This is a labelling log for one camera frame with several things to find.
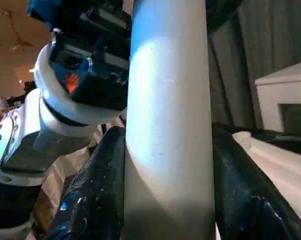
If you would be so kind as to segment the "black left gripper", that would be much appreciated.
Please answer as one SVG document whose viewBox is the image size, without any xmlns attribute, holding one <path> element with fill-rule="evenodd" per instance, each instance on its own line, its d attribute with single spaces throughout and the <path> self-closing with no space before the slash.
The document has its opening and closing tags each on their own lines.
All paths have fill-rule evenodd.
<svg viewBox="0 0 301 240">
<path fill-rule="evenodd" d="M 121 0 L 31 0 L 27 13 L 49 27 L 45 59 L 68 98 L 126 108 L 132 20 Z"/>
</svg>

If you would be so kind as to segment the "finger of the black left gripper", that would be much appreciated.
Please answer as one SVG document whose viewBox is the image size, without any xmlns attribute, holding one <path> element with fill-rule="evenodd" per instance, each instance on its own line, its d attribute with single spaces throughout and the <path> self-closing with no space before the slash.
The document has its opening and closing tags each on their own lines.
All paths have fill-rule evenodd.
<svg viewBox="0 0 301 240">
<path fill-rule="evenodd" d="M 243 0 L 206 0 L 206 25 L 208 32 L 215 32 L 238 10 Z"/>
</svg>

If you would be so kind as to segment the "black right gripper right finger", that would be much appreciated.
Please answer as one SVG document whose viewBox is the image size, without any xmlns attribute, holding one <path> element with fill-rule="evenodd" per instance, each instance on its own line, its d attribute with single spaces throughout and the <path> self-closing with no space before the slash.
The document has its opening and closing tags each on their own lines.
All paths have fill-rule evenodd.
<svg viewBox="0 0 301 240">
<path fill-rule="evenodd" d="M 301 240 L 301 220 L 232 135 L 212 126 L 215 217 L 223 240 Z"/>
</svg>

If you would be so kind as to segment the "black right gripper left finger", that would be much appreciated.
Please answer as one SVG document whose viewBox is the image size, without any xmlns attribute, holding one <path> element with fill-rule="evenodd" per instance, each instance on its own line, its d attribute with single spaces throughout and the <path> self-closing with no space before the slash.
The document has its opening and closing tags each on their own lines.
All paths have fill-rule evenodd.
<svg viewBox="0 0 301 240">
<path fill-rule="evenodd" d="M 124 221 L 125 129 L 111 127 L 74 175 L 49 240 L 119 240 Z"/>
</svg>

